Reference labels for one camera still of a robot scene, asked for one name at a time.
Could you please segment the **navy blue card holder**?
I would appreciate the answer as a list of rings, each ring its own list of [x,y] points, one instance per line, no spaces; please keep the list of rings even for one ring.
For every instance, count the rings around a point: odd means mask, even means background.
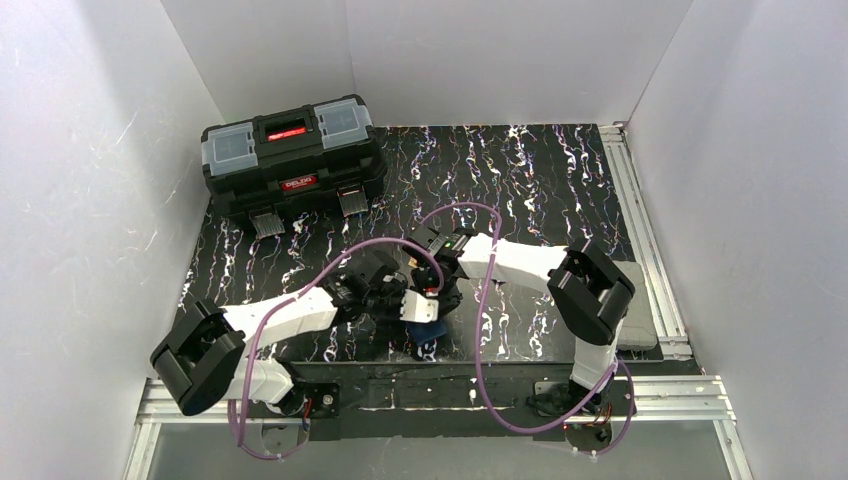
[[[429,323],[406,322],[406,330],[417,346],[433,344],[447,334],[447,328],[441,320]]]

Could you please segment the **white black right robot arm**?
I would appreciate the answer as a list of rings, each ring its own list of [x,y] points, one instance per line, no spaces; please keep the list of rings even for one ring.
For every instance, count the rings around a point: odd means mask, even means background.
[[[407,240],[431,254],[438,274],[418,251],[406,248],[420,266],[412,274],[414,288],[438,301],[440,318],[462,303],[456,282],[490,279],[548,295],[575,337],[571,386],[582,394],[610,382],[620,325],[636,296],[636,287],[595,243],[583,239],[569,246],[534,246],[458,228],[450,234],[419,227]]]

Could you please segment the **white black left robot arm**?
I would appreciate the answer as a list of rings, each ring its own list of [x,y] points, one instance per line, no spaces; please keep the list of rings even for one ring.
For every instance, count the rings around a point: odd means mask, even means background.
[[[377,251],[268,300],[230,306],[198,300],[173,322],[150,363],[184,416],[236,400],[244,389],[251,400],[284,403],[297,388],[295,373],[279,361],[259,360],[261,349],[364,315],[398,320],[408,286],[398,263]]]

